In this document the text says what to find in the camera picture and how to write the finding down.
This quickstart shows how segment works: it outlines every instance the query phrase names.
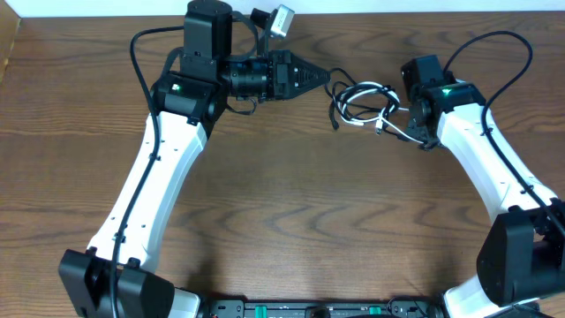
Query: white plastic casing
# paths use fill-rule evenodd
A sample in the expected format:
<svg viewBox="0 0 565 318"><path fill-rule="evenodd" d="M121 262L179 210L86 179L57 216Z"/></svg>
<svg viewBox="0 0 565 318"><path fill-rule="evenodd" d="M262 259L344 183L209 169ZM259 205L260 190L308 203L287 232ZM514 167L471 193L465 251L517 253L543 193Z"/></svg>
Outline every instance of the white plastic casing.
<svg viewBox="0 0 565 318"><path fill-rule="evenodd" d="M523 209L538 208L539 205L518 184L504 162L494 151L480 122L483 106L476 103L457 106L449 113L443 113L438 124L438 137L467 172L477 188L491 223L500 213L507 213L511 206ZM547 204L556 197L550 189L539 182L526 168L516 152L496 127L490 110L486 123L492 129L492 135L504 155L510 160L526 182L533 185L534 192ZM444 295L444 301L452 318L478 318L495 314L505 307L498 307L485 295L477 275L469 281L450 289Z"/></svg>
<svg viewBox="0 0 565 318"><path fill-rule="evenodd" d="M161 145L158 157L141 190L125 229L118 262L126 264L133 257L140 267L155 272L159 264L162 236L170 211L177 200L186 174L206 145L207 136L201 124L187 124L187 117L161 112L158 117ZM111 260L114 235L147 167L153 152L154 129L147 118L145 136L138 157L106 222L91 239L88 247L96 247L96 256Z"/></svg>

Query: black base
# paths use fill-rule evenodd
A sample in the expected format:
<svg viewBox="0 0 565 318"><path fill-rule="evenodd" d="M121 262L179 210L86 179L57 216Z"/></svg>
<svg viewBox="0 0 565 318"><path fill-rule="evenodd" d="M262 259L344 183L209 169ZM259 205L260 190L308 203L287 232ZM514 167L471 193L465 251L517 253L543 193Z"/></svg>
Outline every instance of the black base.
<svg viewBox="0 0 565 318"><path fill-rule="evenodd" d="M432 307L433 303L429 299L412 300L412 298L345 303L244 302L213 299L204 304L205 310L201 312L199 318L348 318L366 315L375 318L391 316L419 318L427 316L428 310Z"/></svg>

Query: wood grain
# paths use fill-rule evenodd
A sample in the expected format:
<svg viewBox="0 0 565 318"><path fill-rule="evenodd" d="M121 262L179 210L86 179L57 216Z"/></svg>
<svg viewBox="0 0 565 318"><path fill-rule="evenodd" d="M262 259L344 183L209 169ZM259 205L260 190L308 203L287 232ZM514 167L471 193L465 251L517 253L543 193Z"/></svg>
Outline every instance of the wood grain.
<svg viewBox="0 0 565 318"><path fill-rule="evenodd" d="M532 171L565 194L565 20L562 12L296 16L292 49L359 80L397 87L400 66L445 62L472 36L523 34L531 70L493 106ZM0 317L73 316L57 275L111 210L139 149L147 110L128 42L180 17L25 19L0 86ZM239 26L234 52L251 45ZM139 42L153 82L181 34ZM454 64L485 96L522 67L524 48L497 38ZM169 221L158 275L199 291L250 299L377 299L430 295L472 276L489 222L447 151L343 126L333 132L321 89L226 113ZM396 121L403 124L405 117ZM544 300L565 317L565 297Z"/></svg>

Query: black cable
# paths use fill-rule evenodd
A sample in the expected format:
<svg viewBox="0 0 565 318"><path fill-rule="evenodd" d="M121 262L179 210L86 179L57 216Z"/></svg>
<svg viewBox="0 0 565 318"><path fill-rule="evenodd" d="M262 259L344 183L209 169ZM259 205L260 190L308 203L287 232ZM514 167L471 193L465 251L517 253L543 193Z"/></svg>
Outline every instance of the black cable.
<svg viewBox="0 0 565 318"><path fill-rule="evenodd" d="M426 314L426 312L424 312L422 307L420 307L420 305L418 304L416 299L414 299L412 296L395 296L395 297L391 298L387 303L386 309L392 316L398 317L396 314L394 314L392 312L392 304L398 299L407 299L408 301L413 301L414 304L416 305L416 308L418 309L418 311L422 314L422 318L427 318L428 315Z"/></svg>
<svg viewBox="0 0 565 318"><path fill-rule="evenodd" d="M371 113L379 114L382 111L382 108L361 105L361 104L357 104L357 103L353 103L353 102L346 102L347 108L345 109L345 111L340 110L340 108L337 107L337 101L342 102L342 101L348 100L353 95L355 95L359 92L362 92L364 90L378 89L378 88L375 87L374 85L358 84L344 69L342 69L340 67L336 67L336 68L329 70L330 74L333 73L333 72L340 72L351 83L351 84L347 84L347 83L340 81L340 80L335 81L334 84L332 85L331 92L329 90L328 83L326 85L324 85L324 89L326 91L326 94L329 97L331 97L331 99L332 99L331 103L329 104L328 116L329 116L329 121L331 122L331 125L335 130L337 130L339 128L339 124L337 123L337 120L335 120L335 112L336 111L343 118L346 118L347 120L363 119L361 117L362 115L371 114ZM339 93L337 93L336 92L337 87L340 86L340 85L343 86L343 90L340 91ZM380 94L380 95L385 96L388 100L387 104L383 107L385 109L384 112L383 112L383 118L387 119L387 120L388 120L388 117L389 117L390 114L396 112L400 108L400 103L396 100L396 98L394 98L389 93L391 91L392 92L395 91L391 86L383 86L382 89L379 89L377 92L375 92L375 94ZM356 108L360 108L362 110L358 113L353 114L349 110L350 107L356 107ZM396 136L397 139L399 139L399 140L409 141L404 136L402 136L400 133L389 131L387 127L388 127L388 125L386 123L383 123L382 131L385 132L385 133L388 133L390 135Z"/></svg>
<svg viewBox="0 0 565 318"><path fill-rule="evenodd" d="M159 153L159 145L160 142L160 134L159 134L159 122L157 121L157 111L155 106L153 105L153 100L151 99L151 94L149 93L149 88L147 88L147 83L143 79L143 74L141 73L141 69L139 68L137 59L135 57L135 43L137 40L146 34L155 34L161 32L168 32L168 31L178 31L184 29L183 26L169 26L169 27L160 27L155 29L149 29L145 31L141 31L135 34L130 42L130 58L132 59L133 69L135 70L135 74L138 76L139 83L141 85L141 89L143 90L143 94L147 100L147 107L149 108L149 112L151 114L151 120L153 122L153 129L154 129L154 145L153 145L153 152L149 156L149 162L147 163L147 167L145 171L143 171L143 175L139 180L135 191L133 192L132 198L130 199L130 203L127 205L127 208L124 212L124 217L122 217L122 222L120 223L120 227L117 230L115 236L115 243L114 243L114 250L112 252L112 261L109 268L109 300L112 307L112 314L114 318L119 318L119 312L117 307L117 261L119 258L120 253L120 245L122 240L124 240L124 230L127 226L128 218L132 213L133 207L135 206L135 201L139 197L139 193L147 180L149 172L153 167L155 160L157 159L157 154Z"/></svg>
<svg viewBox="0 0 565 318"><path fill-rule="evenodd" d="M247 101L251 101L253 108L251 110L234 110L229 104L226 104L226 109L234 114L251 116L257 109L257 102L253 98L248 98Z"/></svg>
<svg viewBox="0 0 565 318"><path fill-rule="evenodd" d="M496 154L504 162L504 164L506 165L508 170L510 170L510 172L512 173L514 178L516 178L516 180L518 181L520 186L522 186L522 188L524 189L524 193L528 193L531 196L531 198L534 201L536 201L536 203L538 203L540 207L543 208L546 215L549 216L549 219L552 221L552 223L557 228L557 231L559 231L559 233L565 238L565 227L563 227L563 224L561 224L561 222L559 221L557 216L555 216L555 214L551 211L551 209L548 208L547 205L543 202L543 200L541 200L541 198L539 198L539 196L533 191L533 185L528 185L528 183L524 180L524 178L516 170L514 165L512 165L510 160L504 155L504 153L502 152L500 147L496 144L496 141L494 141L493 135L491 134L491 131L488 128L488 125L486 124L486 115L488 113L489 108L493 104L494 100L498 96L500 96L508 87L510 87L512 84L514 84L517 80L519 80L522 77L522 75L524 75L524 73L526 73L526 71L530 67L531 60L533 59L533 49L531 48L530 43L525 38L523 38L520 34L516 34L516 33L511 32L511 31L494 31L494 32L490 32L490 33L487 33L487 34L483 34L483 35L480 35L480 36L466 42L459 49L457 49L457 51L453 54L453 56L451 56L449 58L448 62L445 64L445 67L443 68L443 72L446 73L448 71L449 66L451 65L453 60L457 57L457 55L459 55L459 53L461 53L461 51L463 51L469 45L473 44L474 42L485 39L486 37L495 36L495 35L509 35L509 36L514 37L514 38L517 38L528 49L528 60L526 61L524 68L513 79L511 79L501 89L499 89L496 93L494 93L494 95L486 102L486 105L485 105L485 107L483 108L483 111L480 114L480 122L481 122L481 126L483 128L483 133L486 136L486 138L488 139L491 146L493 147L494 152L496 152Z"/></svg>

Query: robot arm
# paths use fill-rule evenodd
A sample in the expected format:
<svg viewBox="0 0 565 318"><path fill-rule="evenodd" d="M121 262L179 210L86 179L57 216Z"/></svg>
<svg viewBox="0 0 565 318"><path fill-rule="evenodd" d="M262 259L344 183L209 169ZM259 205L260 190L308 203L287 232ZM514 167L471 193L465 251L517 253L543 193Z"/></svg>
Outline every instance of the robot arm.
<svg viewBox="0 0 565 318"><path fill-rule="evenodd" d="M137 259L139 267L151 273L159 264L162 236L178 192L188 170L207 142L202 124L188 124L187 117L164 111L158 116L158 122L161 131L158 159L130 215L118 260L126 264L131 258ZM120 220L153 151L153 131L153 122L148 117L141 149L116 205L88 244L89 249L96 248L98 257L106 260L112 258Z"/></svg>
<svg viewBox="0 0 565 318"><path fill-rule="evenodd" d="M470 83L441 70L436 56L403 66L412 102L407 133L454 154L477 188L493 227L477 259L478 274L447 291L451 317L486 317L509 306L565 291L564 237L543 207L522 188L485 136L481 114L485 98ZM531 190L563 222L565 206L526 168L497 128L490 110L486 126L501 152ZM534 233L544 236L534 242Z"/></svg>
<svg viewBox="0 0 565 318"><path fill-rule="evenodd" d="M138 157L116 205L87 251L67 250L59 265L59 276L79 316L194 318L198 313L198 295L176 289L154 274L162 237L179 190L215 122L226 109L244 115L252 113L232 109L227 104L228 96L238 100L254 97L259 102L285 100L329 81L327 71L289 50L268 50L268 39L283 38L292 16L293 11L284 6L271 13L254 10L248 19L220 1L195 0L188 4L185 45L171 51L162 76L147 97L154 113L147 119ZM233 22L244 23L256 40L252 51L242 56L231 55ZM255 26L263 29L260 38ZM178 56L180 72L170 71ZM133 53L132 61L136 65ZM155 140L153 116L159 140ZM160 143L159 150L153 157L156 142ZM134 201L133 194L141 185L146 167L150 171ZM130 201L133 205L127 217ZM127 226L116 254L121 222L127 222ZM121 264L121 269L112 261Z"/></svg>
<svg viewBox="0 0 565 318"><path fill-rule="evenodd" d="M530 195L524 193L516 178L485 138L480 123L483 107L477 103L471 103L454 107L449 113L442 113L437 135L441 145L451 151L467 172L485 203L491 223L494 223L497 215L507 213L512 206L531 209L538 208L539 205ZM533 186L533 191L544 200L546 205L551 205L550 199L557 196L542 185L522 163L514 149L502 136L490 110L487 113L486 121L504 155L528 180Z"/></svg>

